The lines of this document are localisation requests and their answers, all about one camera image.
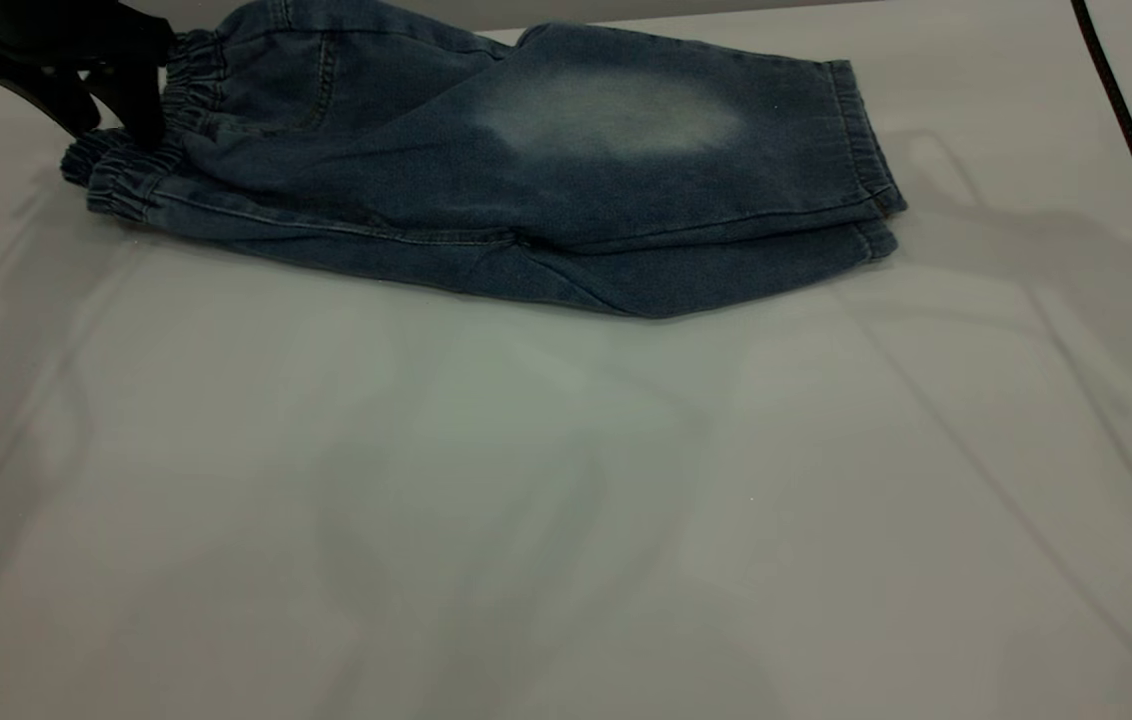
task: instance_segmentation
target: white table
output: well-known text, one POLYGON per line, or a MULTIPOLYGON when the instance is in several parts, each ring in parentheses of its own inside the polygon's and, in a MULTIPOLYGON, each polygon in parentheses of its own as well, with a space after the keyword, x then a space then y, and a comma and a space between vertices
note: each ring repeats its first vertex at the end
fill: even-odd
POLYGON ((1132 719, 1132 168, 1066 1, 625 27, 852 59, 903 250, 677 323, 333 277, 92 217, 0 89, 0 719, 1132 719))

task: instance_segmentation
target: pant leg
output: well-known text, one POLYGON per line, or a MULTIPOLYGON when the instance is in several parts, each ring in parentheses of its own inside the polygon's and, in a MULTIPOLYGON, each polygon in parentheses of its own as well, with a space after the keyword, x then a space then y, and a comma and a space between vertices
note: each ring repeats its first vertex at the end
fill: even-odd
POLYGON ((773 295, 894 250, 904 207, 849 65, 638 33, 508 49, 369 0, 269 0, 185 38, 165 105, 153 154, 118 131, 69 151, 93 209, 509 300, 773 295))

